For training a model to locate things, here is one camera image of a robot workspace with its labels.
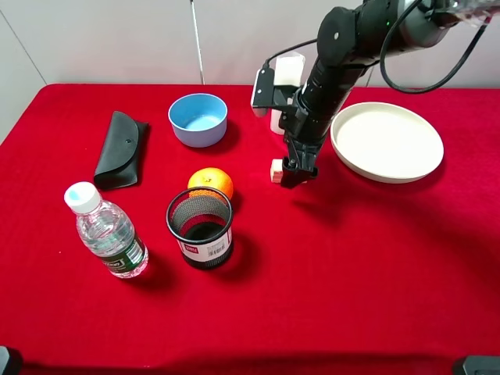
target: white dish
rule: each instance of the white dish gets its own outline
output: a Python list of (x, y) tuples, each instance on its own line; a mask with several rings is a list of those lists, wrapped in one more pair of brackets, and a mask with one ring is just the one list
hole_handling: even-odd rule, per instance
[(424, 118), (387, 103), (359, 103), (340, 111), (330, 135), (345, 165), (389, 184), (425, 177), (445, 154), (441, 137)]

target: bottle label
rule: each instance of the bottle label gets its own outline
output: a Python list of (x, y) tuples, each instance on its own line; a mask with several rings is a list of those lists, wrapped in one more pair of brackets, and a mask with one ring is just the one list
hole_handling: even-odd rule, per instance
[(145, 255), (145, 247), (137, 235), (134, 240), (123, 251), (112, 256), (100, 256), (102, 262), (114, 273), (126, 273), (132, 271), (141, 264)]
[(221, 238), (216, 239), (205, 245), (188, 245), (179, 242), (180, 250), (190, 259), (197, 262), (208, 262), (209, 260), (220, 257), (227, 251), (233, 241), (233, 234), (231, 228), (223, 234)]

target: bottle cap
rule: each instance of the bottle cap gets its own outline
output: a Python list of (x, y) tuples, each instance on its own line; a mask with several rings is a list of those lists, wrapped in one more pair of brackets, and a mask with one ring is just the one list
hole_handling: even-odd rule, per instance
[(101, 204), (101, 195), (90, 182), (78, 182), (64, 193), (64, 202), (74, 213), (89, 213)]

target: table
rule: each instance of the table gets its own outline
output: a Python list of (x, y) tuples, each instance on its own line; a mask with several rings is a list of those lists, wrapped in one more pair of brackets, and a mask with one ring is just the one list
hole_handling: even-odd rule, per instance
[[(220, 96), (224, 139), (190, 149), (166, 116), (180, 96)], [(284, 155), (248, 86), (53, 84), (0, 147), (0, 344), (27, 372), (449, 373), (500, 355), (499, 90), (402, 95), (356, 88), (347, 105), (405, 106), (445, 160), (407, 185), (355, 175), (328, 140), (314, 182), (270, 183)], [(64, 191), (91, 180), (113, 111), (151, 124), (142, 182), (103, 193), (148, 246), (148, 272), (111, 276), (80, 243)], [(234, 180), (234, 254), (188, 266), (165, 224), (190, 175)]]

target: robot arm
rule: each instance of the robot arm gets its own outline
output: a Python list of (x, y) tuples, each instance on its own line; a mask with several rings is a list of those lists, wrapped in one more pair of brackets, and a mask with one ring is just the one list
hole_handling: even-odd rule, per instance
[(275, 87), (268, 63), (257, 72), (255, 113), (282, 111), (288, 157), (281, 184), (293, 188), (317, 177), (316, 158), (331, 120), (355, 82), (379, 63), (381, 51), (392, 56), (432, 47), (460, 20), (498, 11), (500, 0), (364, 0), (354, 10), (333, 8), (321, 23), (318, 57), (303, 87)]

